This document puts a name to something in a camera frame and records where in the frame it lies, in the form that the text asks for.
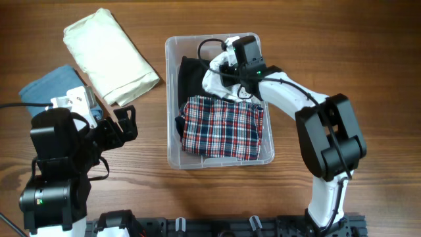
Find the black garment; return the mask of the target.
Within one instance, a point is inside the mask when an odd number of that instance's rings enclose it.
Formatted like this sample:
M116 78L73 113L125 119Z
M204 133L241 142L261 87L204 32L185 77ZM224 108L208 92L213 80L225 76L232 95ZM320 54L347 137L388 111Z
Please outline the black garment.
M186 103L189 97L196 95L212 97L202 87L206 71L199 59L182 57L178 73L178 108Z

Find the red blue plaid shirt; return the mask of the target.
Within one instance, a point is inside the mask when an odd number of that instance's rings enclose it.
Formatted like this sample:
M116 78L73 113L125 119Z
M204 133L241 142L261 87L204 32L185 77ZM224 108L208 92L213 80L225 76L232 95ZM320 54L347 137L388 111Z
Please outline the red blue plaid shirt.
M175 118L182 151L206 157L259 158L264 109L246 101L227 102L196 95Z

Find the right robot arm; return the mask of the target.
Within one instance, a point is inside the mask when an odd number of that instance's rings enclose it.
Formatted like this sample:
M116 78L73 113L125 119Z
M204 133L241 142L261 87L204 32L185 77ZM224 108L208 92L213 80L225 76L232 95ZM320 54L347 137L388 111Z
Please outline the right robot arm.
M238 84L296 123L301 156L313 175L305 211L308 236L327 236L343 228L346 187L367 150L348 97L316 93L281 68L267 66L255 36L228 38L221 48L224 58L214 61L212 69L220 73L222 85Z

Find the white printed t-shirt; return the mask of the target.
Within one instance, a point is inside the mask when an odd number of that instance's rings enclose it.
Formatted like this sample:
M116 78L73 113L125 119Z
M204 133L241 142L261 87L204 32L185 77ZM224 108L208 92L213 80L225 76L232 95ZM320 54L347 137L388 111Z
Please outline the white printed t-shirt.
M236 64L237 59L235 58L235 53L223 51L210 62L209 67L210 69L219 71L220 66L222 66L224 63ZM237 92L239 89L239 84L225 87L222 85L221 75L212 72L211 70L206 71L202 81L202 87L207 93L216 95L221 99L227 99L234 102L246 101L250 103L259 103L259 100L254 96L248 99L250 95L246 93L244 89L240 91L240 96L238 97Z

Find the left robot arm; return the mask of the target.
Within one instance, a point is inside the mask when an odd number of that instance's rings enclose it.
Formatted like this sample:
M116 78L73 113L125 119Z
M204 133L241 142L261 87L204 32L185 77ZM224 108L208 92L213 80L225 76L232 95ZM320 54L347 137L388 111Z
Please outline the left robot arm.
M137 138L136 110L130 105L114 110L93 128L86 118L67 108L36 115L30 137L36 149L32 173L19 199L24 228L31 236L84 235L89 170L106 163L102 152L122 147Z

